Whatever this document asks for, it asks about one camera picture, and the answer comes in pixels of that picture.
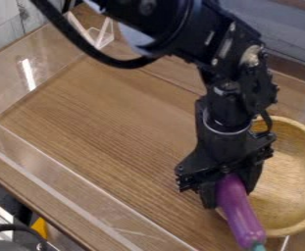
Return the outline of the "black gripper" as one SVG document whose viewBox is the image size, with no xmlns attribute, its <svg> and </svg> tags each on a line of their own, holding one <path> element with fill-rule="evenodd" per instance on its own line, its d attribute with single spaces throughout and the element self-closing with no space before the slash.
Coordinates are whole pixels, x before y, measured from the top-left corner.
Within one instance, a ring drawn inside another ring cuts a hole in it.
<svg viewBox="0 0 305 251">
<path fill-rule="evenodd" d="M 237 131 L 219 131 L 204 98 L 196 101 L 197 145 L 174 168 L 181 192 L 200 194 L 207 209 L 217 207 L 217 182 L 237 174 L 245 190 L 252 192 L 260 180 L 264 163 L 274 156 L 276 135 L 272 130 L 255 132 L 253 121 Z"/>
</svg>

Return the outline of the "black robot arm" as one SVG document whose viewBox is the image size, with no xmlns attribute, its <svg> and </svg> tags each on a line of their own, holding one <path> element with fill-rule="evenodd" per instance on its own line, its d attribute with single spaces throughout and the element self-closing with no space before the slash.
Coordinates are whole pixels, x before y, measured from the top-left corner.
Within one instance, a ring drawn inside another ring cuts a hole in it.
<svg viewBox="0 0 305 251">
<path fill-rule="evenodd" d="M 132 70 L 174 56 L 197 67 L 207 94 L 196 101 L 197 145 L 174 169 L 178 189 L 195 190 L 209 209 L 217 207 L 217 184 L 227 175 L 237 175 L 252 193 L 276 141 L 268 108 L 279 87 L 261 34 L 216 0 L 85 0 L 120 23 L 140 54 L 120 60 L 94 48 L 49 0 L 31 2 L 105 65 Z"/>
</svg>

